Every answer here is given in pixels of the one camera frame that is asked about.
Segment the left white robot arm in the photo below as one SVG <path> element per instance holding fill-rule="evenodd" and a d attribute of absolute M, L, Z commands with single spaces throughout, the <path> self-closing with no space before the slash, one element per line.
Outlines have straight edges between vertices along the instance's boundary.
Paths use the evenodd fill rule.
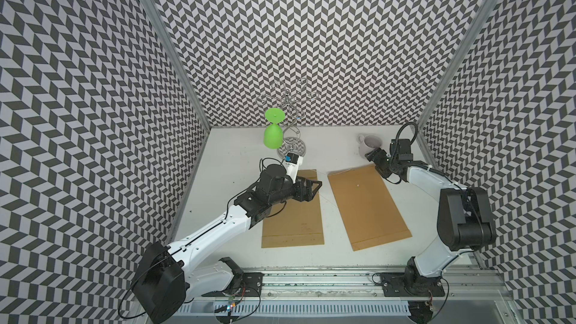
<path fill-rule="evenodd" d="M 272 207 L 289 200 L 312 201 L 323 183 L 301 177 L 298 165 L 271 164 L 225 213 L 198 231 L 167 245 L 156 241 L 144 251 L 130 283 L 130 291 L 153 323 L 163 323 L 189 299 L 233 288 L 242 270 L 229 258 L 214 265 L 203 261 L 229 240 L 249 231 L 271 214 Z"/>

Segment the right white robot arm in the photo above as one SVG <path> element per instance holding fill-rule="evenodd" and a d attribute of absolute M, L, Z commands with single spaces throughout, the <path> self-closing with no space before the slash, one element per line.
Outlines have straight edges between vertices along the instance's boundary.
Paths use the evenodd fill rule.
<path fill-rule="evenodd" d="M 492 245 L 497 230 L 488 192 L 458 184 L 421 160 L 414 160 L 409 139 L 394 139 L 391 153 L 382 148 L 364 157 L 388 179 L 395 174 L 402 182 L 420 188 L 438 202 L 437 235 L 402 272 L 383 272 L 379 283 L 386 297 L 440 297 L 445 295 L 444 271 L 460 256 Z"/>

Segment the brown kraft file bag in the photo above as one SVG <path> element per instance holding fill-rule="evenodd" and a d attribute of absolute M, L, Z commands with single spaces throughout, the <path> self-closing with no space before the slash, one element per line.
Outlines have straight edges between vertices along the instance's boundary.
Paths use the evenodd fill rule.
<path fill-rule="evenodd" d="M 412 236 L 385 182 L 373 166 L 330 172 L 328 180 L 354 251 Z"/>

